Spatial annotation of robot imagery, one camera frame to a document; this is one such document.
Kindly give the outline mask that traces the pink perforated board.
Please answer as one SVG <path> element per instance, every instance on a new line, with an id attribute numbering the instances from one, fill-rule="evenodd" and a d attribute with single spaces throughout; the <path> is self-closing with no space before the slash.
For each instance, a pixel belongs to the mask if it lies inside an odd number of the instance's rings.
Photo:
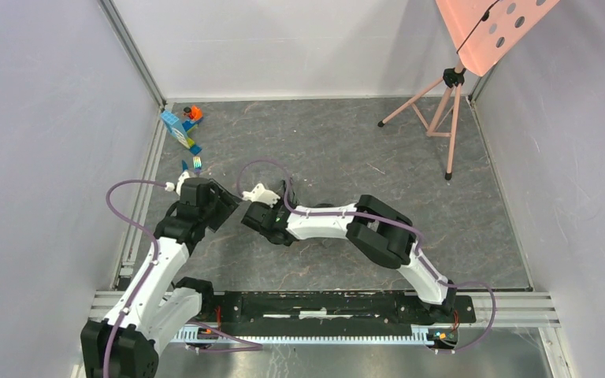
<path id="1" fill-rule="evenodd" d="M 459 60 L 484 76 L 559 0 L 436 0 Z"/>

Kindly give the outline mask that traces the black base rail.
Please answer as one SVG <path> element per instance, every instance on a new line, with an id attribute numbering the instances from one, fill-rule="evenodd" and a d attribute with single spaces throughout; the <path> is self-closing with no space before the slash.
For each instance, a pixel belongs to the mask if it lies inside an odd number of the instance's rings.
<path id="1" fill-rule="evenodd" d="M 225 291 L 194 319 L 234 336 L 396 336 L 413 326 L 474 324 L 477 316 L 468 295 L 442 313 L 413 291 Z"/>

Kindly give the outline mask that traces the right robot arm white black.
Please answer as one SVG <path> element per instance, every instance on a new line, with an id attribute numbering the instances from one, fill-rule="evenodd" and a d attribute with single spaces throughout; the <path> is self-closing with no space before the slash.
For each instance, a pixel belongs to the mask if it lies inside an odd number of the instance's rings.
<path id="1" fill-rule="evenodd" d="M 399 272 L 423 303 L 425 315 L 444 321 L 455 311 L 453 282 L 433 267 L 411 220 L 372 195 L 339 207 L 291 208 L 283 198 L 252 200 L 242 224 L 275 245 L 306 239 L 345 239 L 372 263 Z"/>

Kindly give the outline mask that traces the orange toy figure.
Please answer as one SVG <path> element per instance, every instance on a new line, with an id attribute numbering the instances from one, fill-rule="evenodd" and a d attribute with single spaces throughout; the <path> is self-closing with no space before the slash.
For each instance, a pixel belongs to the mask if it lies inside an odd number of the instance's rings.
<path id="1" fill-rule="evenodd" d="M 190 122 L 200 121 L 204 114 L 198 106 L 187 106 L 183 109 L 184 116 L 186 116 Z"/>

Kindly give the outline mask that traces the grey cloth napkin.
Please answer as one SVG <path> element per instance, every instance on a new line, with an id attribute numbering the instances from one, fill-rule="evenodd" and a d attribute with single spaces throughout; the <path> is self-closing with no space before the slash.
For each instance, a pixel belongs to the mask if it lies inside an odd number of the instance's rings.
<path id="1" fill-rule="evenodd" d="M 285 194 L 286 191 L 288 191 L 287 199 L 288 199 L 288 203 L 291 207 L 295 208 L 297 206 L 301 206 L 300 201 L 296 197 L 294 189 L 292 188 L 292 185 L 288 181 L 281 180 L 280 188 L 281 188 L 281 192 L 283 195 Z M 311 208 L 315 208 L 315 209 L 332 208 L 332 207 L 335 207 L 335 205 L 333 205 L 331 203 L 327 203 L 327 202 L 322 202 L 322 203 L 318 203 L 316 205 L 311 206 Z"/>

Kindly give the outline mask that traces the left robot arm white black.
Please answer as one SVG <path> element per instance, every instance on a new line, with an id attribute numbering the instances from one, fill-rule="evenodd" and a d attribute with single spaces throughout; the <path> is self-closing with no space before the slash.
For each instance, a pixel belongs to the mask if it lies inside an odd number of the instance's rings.
<path id="1" fill-rule="evenodd" d="M 154 232 L 134 223 L 150 238 L 150 250 L 123 295 L 100 321 L 89 320 L 80 333 L 88 377 L 153 377 L 160 354 L 194 317 L 210 319 L 216 300 L 208 281 L 183 279 L 164 299 L 174 276 L 206 230 L 217 231 L 241 200 L 216 180 L 183 172 L 161 187 L 177 194 Z"/>

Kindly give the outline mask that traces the blue toy block stack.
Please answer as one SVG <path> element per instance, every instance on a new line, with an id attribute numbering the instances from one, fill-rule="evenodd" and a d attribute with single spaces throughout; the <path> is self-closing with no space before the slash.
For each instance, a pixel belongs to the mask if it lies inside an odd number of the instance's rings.
<path id="1" fill-rule="evenodd" d="M 181 120 L 172 112 L 164 110 L 160 118 L 168 133 L 185 149 L 189 150 L 193 155 L 198 155 L 202 151 L 202 148 L 190 137 L 190 132 L 202 122 L 204 117 L 200 121 L 190 122 L 188 118 Z"/>

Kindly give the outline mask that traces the pink tripod stand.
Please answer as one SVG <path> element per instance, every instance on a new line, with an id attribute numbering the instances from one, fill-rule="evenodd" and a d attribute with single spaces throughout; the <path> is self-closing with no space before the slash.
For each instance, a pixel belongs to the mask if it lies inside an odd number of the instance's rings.
<path id="1" fill-rule="evenodd" d="M 453 176 L 453 163 L 455 156 L 455 143 L 458 129 L 458 119 L 460 102 L 462 97 L 462 87 L 465 83 L 466 67 L 458 60 L 455 67 L 445 69 L 442 76 L 428 85 L 424 90 L 418 92 L 412 98 L 404 102 L 398 109 L 387 115 L 384 119 L 377 122 L 377 127 L 384 127 L 394 117 L 399 115 L 407 108 L 411 108 L 417 115 L 419 121 L 425 128 L 425 133 L 428 137 L 446 138 L 448 139 L 447 165 L 444 173 L 444 179 L 450 181 Z M 416 102 L 428 94 L 435 87 L 444 84 L 446 87 L 436 111 L 431 120 L 426 120 Z M 449 132 L 439 132 L 438 127 L 444 122 L 448 115 L 451 115 L 451 129 Z"/>

